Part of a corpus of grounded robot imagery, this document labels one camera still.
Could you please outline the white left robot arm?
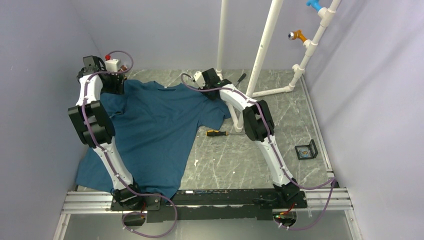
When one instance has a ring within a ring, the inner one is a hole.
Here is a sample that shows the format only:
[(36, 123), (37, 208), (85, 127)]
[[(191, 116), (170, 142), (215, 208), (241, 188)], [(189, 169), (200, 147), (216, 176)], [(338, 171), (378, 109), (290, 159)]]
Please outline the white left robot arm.
[(139, 185), (124, 165), (116, 146), (114, 125), (101, 103), (101, 94), (124, 94), (125, 71), (119, 67), (107, 67), (105, 61), (94, 55), (85, 56), (83, 64), (77, 75), (79, 97), (67, 114), (80, 141), (90, 147), (104, 164), (112, 181), (113, 201), (121, 207), (137, 210), (143, 205), (144, 196), (139, 193)]

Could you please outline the blue t-shirt garment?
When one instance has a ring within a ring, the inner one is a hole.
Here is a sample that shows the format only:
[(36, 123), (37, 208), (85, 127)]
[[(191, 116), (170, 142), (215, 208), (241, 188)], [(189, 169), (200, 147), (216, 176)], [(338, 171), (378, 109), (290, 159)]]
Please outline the blue t-shirt garment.
[(100, 96), (115, 128), (125, 167), (143, 193), (171, 198), (179, 189), (198, 128), (219, 129), (230, 117), (226, 104), (183, 84), (125, 82), (124, 94)]

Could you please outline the round white brooch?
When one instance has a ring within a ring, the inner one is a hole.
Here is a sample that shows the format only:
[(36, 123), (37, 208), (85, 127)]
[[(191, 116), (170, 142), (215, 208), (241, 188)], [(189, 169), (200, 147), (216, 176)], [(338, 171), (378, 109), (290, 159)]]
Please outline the round white brooch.
[(303, 150), (303, 151), (299, 151), (299, 156), (304, 159), (304, 158), (309, 158), (310, 157), (310, 153), (307, 150)]

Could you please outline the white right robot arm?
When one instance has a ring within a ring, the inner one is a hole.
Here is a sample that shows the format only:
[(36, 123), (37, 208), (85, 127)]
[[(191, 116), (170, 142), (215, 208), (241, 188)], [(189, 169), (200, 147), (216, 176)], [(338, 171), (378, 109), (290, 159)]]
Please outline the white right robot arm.
[(245, 95), (229, 80), (220, 79), (213, 68), (197, 71), (193, 82), (208, 99), (223, 100), (241, 112), (244, 132), (258, 146), (270, 170), (276, 203), (282, 208), (306, 208), (305, 193), (297, 186), (277, 146), (275, 124), (267, 102)]

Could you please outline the orange hook peg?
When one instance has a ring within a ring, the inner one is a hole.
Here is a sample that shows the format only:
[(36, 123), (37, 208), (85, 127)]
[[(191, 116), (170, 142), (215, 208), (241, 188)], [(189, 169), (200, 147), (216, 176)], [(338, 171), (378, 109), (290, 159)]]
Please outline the orange hook peg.
[(296, 31), (291, 31), (288, 33), (288, 39), (293, 41), (293, 40), (301, 40), (302, 43), (305, 43), (305, 41), (307, 41), (308, 39), (303, 35), (303, 32), (301, 29), (298, 29)]

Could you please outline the black handled screwdriver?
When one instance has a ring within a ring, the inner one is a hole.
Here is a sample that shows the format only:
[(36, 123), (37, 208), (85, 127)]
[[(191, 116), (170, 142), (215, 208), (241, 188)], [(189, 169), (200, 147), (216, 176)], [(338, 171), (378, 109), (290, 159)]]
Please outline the black handled screwdriver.
[(244, 135), (244, 132), (229, 132), (229, 131), (219, 131), (219, 130), (207, 130), (205, 135), (207, 137), (221, 137), (229, 135)]

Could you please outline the black open frame box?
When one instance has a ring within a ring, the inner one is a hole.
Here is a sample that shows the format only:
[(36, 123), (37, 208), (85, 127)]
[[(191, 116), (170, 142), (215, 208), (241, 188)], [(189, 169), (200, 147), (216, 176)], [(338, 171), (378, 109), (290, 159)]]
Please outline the black open frame box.
[(294, 147), (298, 160), (310, 160), (315, 159), (319, 154), (316, 143), (313, 139), (310, 140), (309, 144), (296, 145)]

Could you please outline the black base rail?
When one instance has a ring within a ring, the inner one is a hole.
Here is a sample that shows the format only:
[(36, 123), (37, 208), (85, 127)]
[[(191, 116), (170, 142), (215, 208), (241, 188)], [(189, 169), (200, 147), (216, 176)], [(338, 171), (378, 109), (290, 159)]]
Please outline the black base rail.
[(146, 196), (135, 206), (113, 200), (112, 213), (142, 212), (147, 223), (188, 220), (272, 220), (278, 211), (306, 209), (306, 193), (281, 193), (274, 188), (179, 190), (171, 202)]

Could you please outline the black handled hammer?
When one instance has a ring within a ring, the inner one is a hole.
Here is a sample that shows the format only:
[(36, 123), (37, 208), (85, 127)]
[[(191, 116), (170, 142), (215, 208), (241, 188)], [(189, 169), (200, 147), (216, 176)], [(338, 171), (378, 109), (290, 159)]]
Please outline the black handled hammer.
[(240, 77), (239, 77), (239, 79), (236, 81), (236, 83), (235, 83), (235, 85), (234, 85), (234, 87), (235, 88), (238, 88), (238, 86), (240, 85), (240, 83), (246, 78), (246, 76), (247, 76), (247, 74), (246, 73), (243, 73)]

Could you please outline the blue hook peg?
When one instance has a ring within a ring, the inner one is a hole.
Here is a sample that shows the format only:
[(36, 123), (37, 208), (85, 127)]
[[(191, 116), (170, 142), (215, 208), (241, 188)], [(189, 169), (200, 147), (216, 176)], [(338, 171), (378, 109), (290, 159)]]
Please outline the blue hook peg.
[(320, 0), (307, 0), (306, 5), (313, 8), (317, 13), (323, 8), (320, 4)]

